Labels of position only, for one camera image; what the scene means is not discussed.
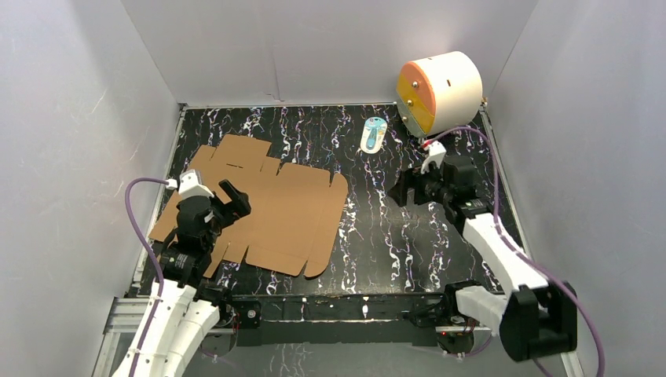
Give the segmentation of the brown cardboard box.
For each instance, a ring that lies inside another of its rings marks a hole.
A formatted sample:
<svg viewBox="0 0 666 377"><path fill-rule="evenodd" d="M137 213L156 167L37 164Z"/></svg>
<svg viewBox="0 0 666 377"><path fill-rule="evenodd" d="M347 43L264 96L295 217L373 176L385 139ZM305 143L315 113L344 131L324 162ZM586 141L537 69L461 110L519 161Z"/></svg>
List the brown cardboard box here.
<svg viewBox="0 0 666 377"><path fill-rule="evenodd" d="M284 163L268 155L270 142L225 135L202 145L187 168L223 201L218 183L229 180L248 195L251 213L222 231L205 272L223 262L246 262L289 276L314 278L329 264L349 186L340 173Z"/></svg>

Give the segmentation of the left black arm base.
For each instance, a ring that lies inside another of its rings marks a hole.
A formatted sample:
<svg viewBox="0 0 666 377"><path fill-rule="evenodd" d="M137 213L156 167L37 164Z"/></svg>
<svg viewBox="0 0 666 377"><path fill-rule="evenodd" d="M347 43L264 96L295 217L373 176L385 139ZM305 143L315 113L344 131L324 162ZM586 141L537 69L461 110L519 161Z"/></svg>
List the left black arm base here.
<svg viewBox="0 0 666 377"><path fill-rule="evenodd" d="M258 330L262 321L262 304L258 298L226 295L221 319L205 335L199 351L214 360L222 359L240 343L241 332Z"/></svg>

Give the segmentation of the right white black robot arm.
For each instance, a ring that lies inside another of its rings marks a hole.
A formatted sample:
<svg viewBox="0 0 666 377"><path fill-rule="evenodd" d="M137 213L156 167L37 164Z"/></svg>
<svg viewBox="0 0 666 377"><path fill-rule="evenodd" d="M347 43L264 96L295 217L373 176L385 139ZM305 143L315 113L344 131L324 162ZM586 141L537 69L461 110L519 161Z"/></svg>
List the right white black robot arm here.
<svg viewBox="0 0 666 377"><path fill-rule="evenodd" d="M490 329L508 357L535 360L577 348L577 309L567 283L557 285L525 261L521 248L503 235L489 203L477 193L471 159L446 156L402 170L388 196L399 207L414 195L416 205L437 203L462 238L489 265L503 288L502 295L475 280L445 286L436 310L453 325L468 319Z"/></svg>

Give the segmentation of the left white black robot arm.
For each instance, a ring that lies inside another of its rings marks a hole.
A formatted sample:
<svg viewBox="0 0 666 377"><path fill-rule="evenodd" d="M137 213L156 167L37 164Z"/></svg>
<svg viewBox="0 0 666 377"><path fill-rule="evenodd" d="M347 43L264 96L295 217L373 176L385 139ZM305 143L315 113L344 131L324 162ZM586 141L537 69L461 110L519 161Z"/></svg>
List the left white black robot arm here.
<svg viewBox="0 0 666 377"><path fill-rule="evenodd" d="M156 270L156 279L134 339L115 376L181 376L208 332L236 318L230 296L205 281L217 238L223 229L248 216L246 193L229 181L218 185L230 201L203 183L199 171L162 182L177 191L176 225L154 252L134 219L135 233Z"/></svg>

